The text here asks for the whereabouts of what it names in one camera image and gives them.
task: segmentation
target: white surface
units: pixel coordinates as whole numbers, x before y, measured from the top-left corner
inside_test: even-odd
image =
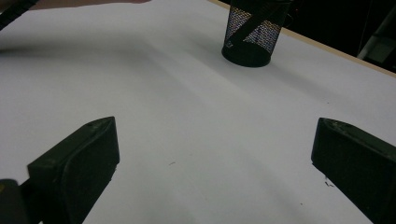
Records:
[[[370,223],[310,160],[318,118],[396,145],[396,79],[282,35],[220,54],[227,10],[156,0],[29,12],[0,33],[0,178],[115,116],[121,163],[84,223]]]

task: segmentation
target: black cable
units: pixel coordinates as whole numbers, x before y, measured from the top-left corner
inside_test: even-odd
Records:
[[[373,0],[370,1],[370,6],[369,6],[369,9],[367,10],[366,21],[365,21],[364,26],[363,26],[363,31],[361,32],[361,41],[359,43],[359,48],[358,48],[358,54],[357,55],[359,55],[359,53],[361,52],[361,50],[363,48],[362,44],[363,44],[364,33],[366,33],[367,23],[369,21],[369,17],[370,17],[370,12],[371,12],[372,6],[373,6]]]
[[[34,6],[39,0],[20,0],[0,14],[0,31]]]

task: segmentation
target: black object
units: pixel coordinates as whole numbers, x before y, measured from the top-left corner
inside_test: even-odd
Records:
[[[396,3],[367,41],[358,58],[396,73]]]
[[[319,119],[311,159],[371,221],[396,223],[396,147],[350,124]]]
[[[0,14],[0,31],[34,6],[39,0],[19,0]]]
[[[222,55],[246,67],[267,65],[290,3],[291,0],[232,0]]]
[[[20,187],[0,181],[0,223],[81,224],[119,162],[115,119],[85,124],[30,163]]]

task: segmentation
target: white table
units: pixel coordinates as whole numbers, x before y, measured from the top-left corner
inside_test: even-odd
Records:
[[[157,0],[33,11],[0,33],[0,178],[115,116],[121,163],[84,223],[371,223],[310,160],[318,118],[396,145],[396,79],[281,35],[220,54],[228,11]]]

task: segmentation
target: mesh pencil holder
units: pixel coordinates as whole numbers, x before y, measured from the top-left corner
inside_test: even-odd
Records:
[[[267,65],[291,2],[232,0],[222,55],[246,67]]]

